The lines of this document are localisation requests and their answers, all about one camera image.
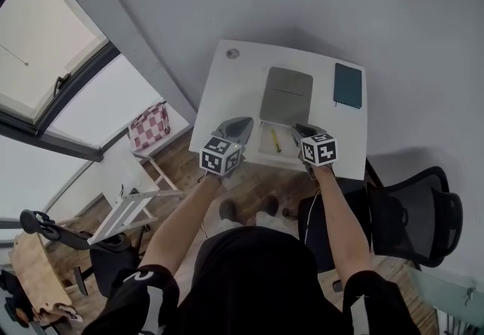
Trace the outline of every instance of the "black sleeve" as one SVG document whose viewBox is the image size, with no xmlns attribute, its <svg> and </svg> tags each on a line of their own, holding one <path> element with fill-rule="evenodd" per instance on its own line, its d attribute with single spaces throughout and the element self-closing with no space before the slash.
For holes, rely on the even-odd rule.
<svg viewBox="0 0 484 335">
<path fill-rule="evenodd" d="M 374 271 L 360 271 L 349 278 L 344 290 L 343 314 L 355 333 L 420 334 L 397 284 Z"/>
<path fill-rule="evenodd" d="M 103 311 L 82 334 L 159 333 L 175 315 L 178 297 L 178 285 L 163 266 L 120 271 Z"/>
</svg>

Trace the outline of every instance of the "dark green notebook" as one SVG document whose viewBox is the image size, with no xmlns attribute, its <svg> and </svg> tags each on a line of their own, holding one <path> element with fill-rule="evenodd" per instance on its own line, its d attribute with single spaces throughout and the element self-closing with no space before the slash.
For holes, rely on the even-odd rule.
<svg viewBox="0 0 484 335">
<path fill-rule="evenodd" d="M 333 99 L 350 107 L 361 108 L 361 70 L 336 64 Z"/>
</svg>

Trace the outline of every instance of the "yellow pencil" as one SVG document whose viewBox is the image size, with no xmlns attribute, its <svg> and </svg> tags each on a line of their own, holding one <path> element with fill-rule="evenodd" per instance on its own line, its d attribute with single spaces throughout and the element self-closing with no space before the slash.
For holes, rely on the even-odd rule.
<svg viewBox="0 0 484 335">
<path fill-rule="evenodd" d="M 279 154 L 282 151 L 282 149 L 281 149 L 281 147 L 279 147 L 278 136 L 275 134 L 275 130 L 274 129 L 271 129 L 271 133 L 272 133 L 272 140 L 274 141 L 275 150 Z"/>
</svg>

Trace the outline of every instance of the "white cable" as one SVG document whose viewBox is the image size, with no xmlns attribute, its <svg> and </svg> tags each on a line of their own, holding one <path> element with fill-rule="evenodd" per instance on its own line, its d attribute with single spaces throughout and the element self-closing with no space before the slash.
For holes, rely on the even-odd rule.
<svg viewBox="0 0 484 335">
<path fill-rule="evenodd" d="M 318 192 L 316 193 L 315 197 L 312 200 L 311 207 L 309 208 L 308 221 L 306 223 L 306 232 L 304 234 L 304 244 L 306 244 L 306 240 L 308 239 L 309 219 L 311 218 L 312 207 L 315 205 L 316 198 L 320 193 L 321 193 L 321 190 L 318 190 Z"/>
</svg>

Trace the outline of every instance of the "window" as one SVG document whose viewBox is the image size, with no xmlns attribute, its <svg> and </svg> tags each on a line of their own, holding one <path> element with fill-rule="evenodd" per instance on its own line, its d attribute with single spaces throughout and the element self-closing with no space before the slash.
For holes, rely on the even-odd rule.
<svg viewBox="0 0 484 335">
<path fill-rule="evenodd" d="M 0 135 L 100 161 L 101 149 L 45 131 L 118 55 L 76 0 L 0 0 Z"/>
</svg>

